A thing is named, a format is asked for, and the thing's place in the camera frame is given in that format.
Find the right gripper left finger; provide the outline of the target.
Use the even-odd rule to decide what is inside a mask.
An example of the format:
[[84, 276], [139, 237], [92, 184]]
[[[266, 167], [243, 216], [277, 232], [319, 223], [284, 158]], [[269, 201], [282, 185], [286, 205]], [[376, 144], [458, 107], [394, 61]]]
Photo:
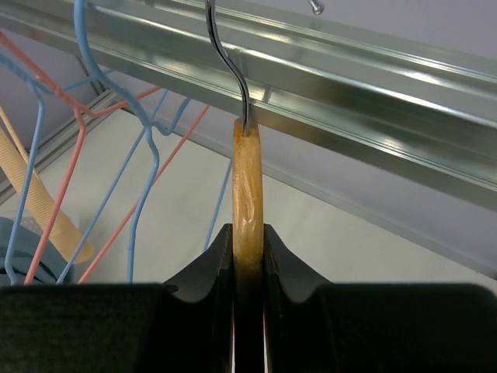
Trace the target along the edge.
[[229, 372], [232, 227], [163, 283], [1, 291], [3, 372]]

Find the wooden hanger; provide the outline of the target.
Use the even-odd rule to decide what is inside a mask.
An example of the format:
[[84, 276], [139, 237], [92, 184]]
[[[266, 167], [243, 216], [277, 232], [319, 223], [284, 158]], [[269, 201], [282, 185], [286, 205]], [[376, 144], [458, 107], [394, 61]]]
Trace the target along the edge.
[[215, 9], [213, 1], [205, 3], [210, 42], [242, 95], [232, 144], [232, 223], [215, 283], [228, 360], [217, 371], [324, 372], [321, 317], [312, 297], [326, 280], [264, 223], [259, 128], [250, 118], [245, 78], [218, 35]]

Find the pink wire hanger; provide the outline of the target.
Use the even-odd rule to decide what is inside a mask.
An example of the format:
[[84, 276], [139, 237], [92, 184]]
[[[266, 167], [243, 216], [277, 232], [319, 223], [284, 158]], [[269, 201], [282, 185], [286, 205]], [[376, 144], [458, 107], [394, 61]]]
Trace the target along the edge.
[[[146, 96], [157, 92], [161, 87], [150, 88], [149, 90], [143, 91], [136, 97], [131, 97], [131, 103], [124, 100], [107, 109], [100, 110], [98, 112], [90, 110], [87, 106], [81, 104], [79, 101], [74, 99], [69, 95], [65, 89], [60, 87], [49, 75], [47, 75], [37, 64], [35, 64], [27, 55], [25, 55], [3, 32], [1, 32], [1, 43], [7, 47], [19, 60], [21, 60], [26, 66], [28, 66], [33, 72], [36, 73], [36, 78], [33, 78], [27, 74], [23, 69], [21, 69], [17, 64], [15, 64], [11, 59], [7, 58], [4, 54], [1, 55], [1, 63], [5, 64], [7, 68], [18, 75], [23, 81], [27, 82], [30, 89], [38, 102], [38, 114], [36, 118], [36, 128], [33, 135], [33, 142], [31, 146], [31, 152], [28, 157], [27, 163], [23, 158], [25, 155], [21, 152], [24, 147], [21, 145], [20, 151], [14, 145], [11, 144], [10, 140], [6, 137], [5, 133], [1, 131], [1, 166], [4, 168], [5, 174], [11, 181], [13, 187], [16, 191], [20, 193], [19, 195], [19, 206], [17, 210], [16, 220], [12, 226], [11, 235], [9, 239], [9, 245], [5, 254], [5, 269], [9, 276], [12, 284], [16, 283], [16, 277], [14, 273], [14, 266], [12, 265], [12, 258], [14, 253], [14, 246], [16, 245], [17, 229], [20, 224], [20, 219], [23, 216], [25, 206], [27, 204], [28, 210], [31, 215], [35, 218], [36, 222], [43, 229], [42, 236], [36, 247], [34, 254], [32, 255], [30, 266], [24, 275], [24, 280], [21, 284], [30, 285], [33, 283], [34, 277], [38, 267], [41, 264], [43, 254], [45, 252], [47, 242], [50, 240], [55, 248], [58, 250], [60, 255], [66, 260], [66, 265], [62, 270], [59, 277], [56, 278], [56, 284], [62, 284], [66, 278], [68, 271], [71, 266], [76, 263], [85, 262], [90, 259], [94, 254], [94, 247], [88, 243], [87, 238], [93, 230], [99, 216], [102, 214], [108, 200], [113, 194], [120, 178], [127, 167], [128, 162], [131, 160], [137, 146], [139, 145], [141, 139], [147, 135], [147, 141], [149, 143], [150, 149], [154, 156], [154, 165], [152, 167], [153, 173], [150, 175], [145, 188], [143, 190], [143, 195], [135, 203], [135, 205], [130, 209], [128, 214], [122, 220], [120, 225], [116, 228], [116, 231], [108, 239], [104, 247], [95, 256], [92, 263], [88, 266], [86, 272], [81, 276], [78, 284], [82, 284], [86, 281], [91, 272], [94, 271], [96, 266], [106, 255], [109, 248], [114, 244], [116, 238], [123, 231], [124, 227], [127, 225], [128, 221], [133, 217], [133, 222], [130, 228], [130, 244], [131, 244], [131, 262], [128, 264], [128, 270], [130, 270], [130, 280], [133, 281], [133, 270], [134, 270], [134, 244], [136, 241], [137, 224], [140, 219], [141, 212], [144, 207], [145, 198], [150, 192], [153, 185], [160, 178], [163, 172], [166, 170], [170, 162], [175, 158], [176, 154], [179, 152], [181, 147], [189, 139], [194, 129], [203, 119], [204, 115], [210, 109], [209, 105], [205, 105], [199, 116], [194, 120], [193, 124], [189, 130], [183, 135], [182, 139], [179, 141], [177, 146], [174, 148], [170, 156], [166, 159], [163, 165], [159, 168], [159, 153], [152, 138], [152, 125], [157, 126], [158, 129], [162, 128], [159, 124], [153, 124], [151, 118], [146, 114], [144, 117], [140, 117], [144, 122], [143, 130], [137, 137], [134, 145], [131, 147], [130, 152], [125, 159], [120, 171], [116, 175], [116, 178], [108, 190], [107, 195], [104, 197], [96, 215], [94, 216], [91, 224], [88, 226], [84, 234], [82, 234], [78, 228], [76, 228], [68, 216], [61, 211], [61, 204], [67, 192], [69, 183], [75, 171], [81, 150], [83, 148], [85, 136], [87, 134], [87, 123], [83, 120], [82, 113], [86, 114], [91, 119], [99, 119], [101, 117], [107, 116], [118, 109], [122, 109], [125, 106], [131, 104], [137, 104], [138, 100]], [[59, 97], [65, 101], [74, 112], [75, 120], [78, 123], [78, 137], [75, 143], [74, 151], [71, 156], [71, 160], [68, 163], [66, 173], [64, 174], [64, 179], [61, 182], [59, 192], [56, 199], [51, 198], [51, 195], [47, 192], [41, 178], [36, 175], [34, 165], [36, 158], [36, 151], [38, 149], [39, 140], [39, 130], [42, 129], [44, 112], [45, 112], [45, 102], [43, 97], [40, 95], [39, 90], [45, 92], [48, 90], [55, 96]]]

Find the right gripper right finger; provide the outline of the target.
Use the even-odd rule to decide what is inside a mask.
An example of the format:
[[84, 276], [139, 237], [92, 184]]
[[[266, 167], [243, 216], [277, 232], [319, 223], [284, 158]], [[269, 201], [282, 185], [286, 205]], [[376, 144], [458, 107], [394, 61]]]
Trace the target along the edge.
[[496, 297], [464, 283], [333, 283], [267, 225], [271, 372], [494, 372]]

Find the beige plastic hanger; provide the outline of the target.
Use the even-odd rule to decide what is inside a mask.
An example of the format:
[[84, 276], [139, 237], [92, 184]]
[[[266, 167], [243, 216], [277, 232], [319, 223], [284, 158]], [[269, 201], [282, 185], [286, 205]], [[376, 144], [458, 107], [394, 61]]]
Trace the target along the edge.
[[[1, 110], [1, 120], [3, 122], [1, 126], [1, 168], [15, 191], [20, 193], [29, 155], [4, 110]], [[33, 171], [26, 206], [42, 229], [48, 226], [54, 205], [55, 201], [44, 186], [42, 179], [36, 171]], [[63, 211], [59, 211], [48, 240], [65, 260], [71, 259], [82, 238], [83, 234], [71, 219]]]

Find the light blue wire hanger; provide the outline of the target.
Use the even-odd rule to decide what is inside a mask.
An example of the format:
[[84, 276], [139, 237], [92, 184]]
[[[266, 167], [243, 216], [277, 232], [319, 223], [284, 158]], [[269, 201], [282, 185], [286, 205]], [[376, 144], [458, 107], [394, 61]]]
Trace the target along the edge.
[[[38, 91], [37, 80], [35, 80], [31, 76], [29, 76], [25, 71], [23, 71], [19, 66], [17, 66], [13, 61], [11, 61], [9, 58], [7, 58], [4, 54], [1, 56], [1, 63], [4, 64], [8, 69], [13, 71], [14, 74], [16, 74], [18, 77], [20, 77], [23, 81], [25, 81], [30, 86], [30, 90], [32, 91], [32, 94], [34, 94], [34, 96], [36, 97], [37, 102], [38, 102], [38, 114], [37, 114], [37, 118], [36, 118], [36, 126], [35, 126], [34, 135], [33, 135], [31, 152], [29, 154], [28, 166], [27, 166], [27, 170], [25, 173], [23, 188], [22, 188], [22, 191], [19, 193], [19, 204], [17, 207], [16, 219], [14, 221], [14, 224], [13, 224], [13, 227], [11, 230], [8, 249], [7, 249], [7, 252], [5, 254], [5, 270], [8, 274], [10, 284], [15, 285], [16, 284], [16, 276], [15, 276], [13, 268], [12, 268], [12, 255], [13, 255], [13, 249], [14, 249], [14, 245], [15, 245], [15, 241], [16, 241], [17, 230], [20, 226], [20, 222], [22, 220], [23, 213], [26, 209], [28, 210], [28, 208], [26, 206], [26, 198], [28, 195], [30, 180], [31, 180], [31, 177], [33, 175], [34, 166], [36, 163], [36, 152], [38, 149], [39, 136], [40, 136], [40, 131], [41, 131], [42, 126], [43, 126], [43, 119], [44, 119], [44, 113], [45, 113], [45, 101]], [[25, 276], [24, 281], [27, 284], [32, 282], [32, 280], [36, 274], [36, 270], [37, 270], [39, 263], [41, 261], [41, 258], [43, 256], [45, 246], [46, 246], [47, 242], [49, 242], [48, 238], [49, 238], [50, 232], [51, 232], [52, 227], [54, 225], [56, 215], [60, 211], [61, 203], [64, 199], [65, 194], [66, 194], [69, 182], [71, 181], [72, 174], [75, 170], [76, 163], [78, 161], [78, 157], [80, 155], [80, 152], [81, 152], [82, 146], [83, 146], [83, 142], [85, 140], [87, 126], [86, 126], [86, 122], [82, 119], [81, 111], [80, 111], [78, 106], [74, 107], [74, 114], [75, 114], [75, 119], [78, 121], [78, 124], [80, 126], [79, 133], [78, 133], [78, 139], [76, 141], [75, 149], [73, 151], [71, 161], [69, 162], [63, 183], [61, 184], [61, 188], [59, 190], [57, 197], [54, 199], [55, 205], [51, 211], [48, 226], [43, 230], [43, 234], [40, 238], [38, 247], [36, 249], [36, 252], [33, 255], [33, 259], [32, 259], [32, 262], [30, 264], [30, 268], [28, 269], [27, 274]], [[91, 243], [87, 242], [86, 236], [83, 235], [83, 238], [80, 241], [77, 249], [75, 250], [75, 252], [71, 256], [71, 259], [67, 260], [66, 267], [70, 268], [71, 265], [74, 263], [85, 262], [94, 254], [94, 252], [95, 252], [95, 249], [94, 249], [93, 245]]]

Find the grey blue t shirt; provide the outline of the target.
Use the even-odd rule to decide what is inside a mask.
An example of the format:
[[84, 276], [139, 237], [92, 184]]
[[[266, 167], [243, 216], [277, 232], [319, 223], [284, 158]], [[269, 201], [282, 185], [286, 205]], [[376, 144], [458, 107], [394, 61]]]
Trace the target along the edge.
[[[14, 221], [1, 217], [1, 286], [10, 285], [8, 274], [5, 270], [5, 254], [8, 249], [9, 239]], [[12, 255], [12, 268], [16, 276], [16, 284], [22, 284], [36, 252], [40, 236], [28, 228], [19, 226]], [[33, 278], [34, 284], [55, 284], [66, 267], [66, 261], [56, 248], [48, 242], [42, 259]]]

